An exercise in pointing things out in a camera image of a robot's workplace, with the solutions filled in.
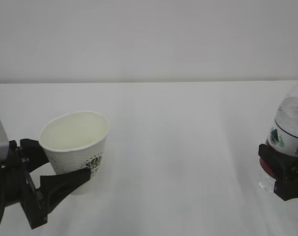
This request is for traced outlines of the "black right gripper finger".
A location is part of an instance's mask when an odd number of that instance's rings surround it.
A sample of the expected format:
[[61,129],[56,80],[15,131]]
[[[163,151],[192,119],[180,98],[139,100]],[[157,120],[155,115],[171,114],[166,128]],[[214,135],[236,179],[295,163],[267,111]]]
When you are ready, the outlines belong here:
[[298,157],[280,153],[266,144],[259,145],[258,155],[262,169],[275,180],[298,178]]

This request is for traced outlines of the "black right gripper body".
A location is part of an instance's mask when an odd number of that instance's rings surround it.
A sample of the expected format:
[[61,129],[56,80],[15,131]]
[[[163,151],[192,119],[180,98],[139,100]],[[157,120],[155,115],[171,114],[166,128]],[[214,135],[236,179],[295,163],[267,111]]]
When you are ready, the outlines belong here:
[[283,201],[298,199],[298,175],[291,180],[277,180],[273,192]]

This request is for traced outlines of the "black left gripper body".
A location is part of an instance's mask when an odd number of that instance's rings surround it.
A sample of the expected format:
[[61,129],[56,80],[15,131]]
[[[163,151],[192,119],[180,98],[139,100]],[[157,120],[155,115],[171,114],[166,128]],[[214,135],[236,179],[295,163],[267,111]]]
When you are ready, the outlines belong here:
[[29,223],[46,223],[48,214],[43,197],[27,170],[27,159],[17,142],[9,142],[7,178],[7,205],[20,204]]

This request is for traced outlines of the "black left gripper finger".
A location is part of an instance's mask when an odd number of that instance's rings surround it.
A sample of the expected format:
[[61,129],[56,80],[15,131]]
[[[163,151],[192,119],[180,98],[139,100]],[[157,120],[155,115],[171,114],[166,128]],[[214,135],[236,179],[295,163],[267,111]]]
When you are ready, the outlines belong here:
[[40,177],[40,192],[47,214],[50,214],[69,194],[90,180],[91,170]]
[[27,161],[27,170],[33,172],[39,167],[49,163],[49,160],[37,140],[21,139],[20,147]]

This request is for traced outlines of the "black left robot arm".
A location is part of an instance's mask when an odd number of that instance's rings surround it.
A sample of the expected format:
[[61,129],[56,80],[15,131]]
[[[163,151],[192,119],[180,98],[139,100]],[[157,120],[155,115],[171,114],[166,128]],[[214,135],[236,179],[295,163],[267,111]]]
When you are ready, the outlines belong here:
[[32,229],[47,223],[48,215],[74,190],[90,180],[83,168],[66,174],[40,176],[36,188],[30,173],[49,160],[39,142],[22,139],[9,142],[8,156],[0,162],[0,208],[19,203]]

